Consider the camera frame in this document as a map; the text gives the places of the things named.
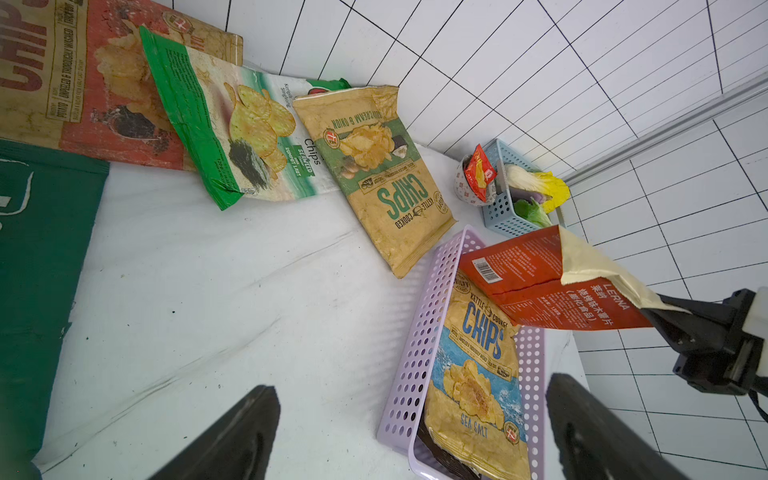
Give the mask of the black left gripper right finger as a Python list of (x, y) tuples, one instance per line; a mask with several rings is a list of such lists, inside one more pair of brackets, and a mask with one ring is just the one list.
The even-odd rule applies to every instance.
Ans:
[(546, 403), (565, 478), (686, 478), (572, 376), (551, 376)]

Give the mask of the beige cassava chips bag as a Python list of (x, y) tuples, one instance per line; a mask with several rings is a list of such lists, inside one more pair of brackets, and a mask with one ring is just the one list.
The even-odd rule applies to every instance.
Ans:
[(585, 240), (552, 226), (464, 254), (459, 269), (511, 320), (573, 331), (649, 328), (645, 310), (686, 314)]

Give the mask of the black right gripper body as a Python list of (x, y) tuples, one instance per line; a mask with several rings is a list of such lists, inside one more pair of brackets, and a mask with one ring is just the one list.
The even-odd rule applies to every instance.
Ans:
[(678, 326), (673, 373), (710, 394), (767, 394), (767, 289), (721, 302), (673, 299), (688, 311)]

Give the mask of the blue kettle chips bag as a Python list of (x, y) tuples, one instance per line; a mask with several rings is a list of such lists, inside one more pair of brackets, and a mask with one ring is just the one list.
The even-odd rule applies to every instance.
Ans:
[(492, 479), (531, 477), (518, 331), (466, 274), (456, 274), (426, 395), (424, 426), (453, 464)]

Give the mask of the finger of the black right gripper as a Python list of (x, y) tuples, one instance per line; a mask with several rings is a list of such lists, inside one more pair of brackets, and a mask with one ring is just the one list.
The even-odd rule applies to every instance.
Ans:
[(719, 302), (661, 295), (667, 309), (642, 308), (640, 313), (678, 354), (687, 358), (733, 357), (738, 335), (731, 332), (738, 293)]

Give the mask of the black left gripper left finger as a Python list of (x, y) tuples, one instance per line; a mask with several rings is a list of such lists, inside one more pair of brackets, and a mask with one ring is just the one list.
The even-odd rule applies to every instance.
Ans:
[(256, 386), (153, 477), (263, 479), (280, 411), (276, 389)]

